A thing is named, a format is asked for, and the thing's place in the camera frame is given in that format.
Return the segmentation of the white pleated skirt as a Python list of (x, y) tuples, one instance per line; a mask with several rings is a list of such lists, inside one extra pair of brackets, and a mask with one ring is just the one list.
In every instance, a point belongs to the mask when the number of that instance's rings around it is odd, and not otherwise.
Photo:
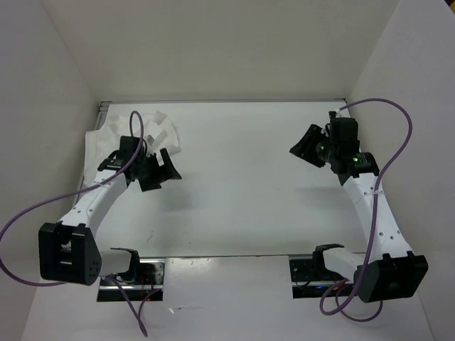
[[(148, 154), (159, 153), (163, 148), (171, 156), (181, 151), (176, 127), (166, 114), (160, 111), (142, 112), (141, 117)], [(138, 137), (140, 126), (138, 119), (134, 118), (133, 129), (130, 129), (128, 114), (108, 116), (98, 130), (85, 134), (84, 185), (92, 184), (99, 164), (119, 148), (120, 137), (132, 134)]]

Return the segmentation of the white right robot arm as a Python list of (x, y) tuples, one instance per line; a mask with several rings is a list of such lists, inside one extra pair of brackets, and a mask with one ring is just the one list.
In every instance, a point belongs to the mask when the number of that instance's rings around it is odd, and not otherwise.
[(356, 287), (364, 303), (412, 297), (428, 271), (391, 212), (373, 154), (362, 152), (358, 124), (336, 119), (321, 128), (312, 124), (290, 153), (317, 168), (328, 165), (351, 199), (368, 243), (364, 256), (341, 244), (317, 246), (311, 270), (319, 279), (338, 274)]

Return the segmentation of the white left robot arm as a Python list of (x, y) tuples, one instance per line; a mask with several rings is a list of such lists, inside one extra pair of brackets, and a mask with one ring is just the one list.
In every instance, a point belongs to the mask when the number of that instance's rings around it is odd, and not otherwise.
[(41, 277), (49, 281), (92, 285), (97, 278), (117, 275), (131, 284), (141, 277), (138, 251), (112, 247), (98, 249), (95, 236), (103, 219), (128, 188), (136, 181), (142, 191), (159, 189), (167, 180), (179, 180), (166, 149), (161, 157), (148, 156), (117, 175), (123, 162), (108, 158), (95, 176), (97, 187), (84, 194), (76, 206), (58, 222), (46, 222), (38, 232), (38, 253)]

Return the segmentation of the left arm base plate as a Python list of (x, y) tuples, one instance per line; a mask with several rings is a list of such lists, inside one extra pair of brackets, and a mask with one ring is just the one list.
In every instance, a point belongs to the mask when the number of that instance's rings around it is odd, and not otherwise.
[(115, 274), (101, 278), (97, 302), (125, 302), (118, 283), (131, 302), (162, 301), (164, 294), (165, 259), (141, 258), (134, 277)]

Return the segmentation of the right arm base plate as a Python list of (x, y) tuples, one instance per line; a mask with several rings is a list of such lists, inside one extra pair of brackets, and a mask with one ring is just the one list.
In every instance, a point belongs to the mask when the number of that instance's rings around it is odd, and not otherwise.
[(335, 272), (316, 268), (310, 255), (289, 256), (289, 270), (293, 299), (320, 298), (343, 277)]

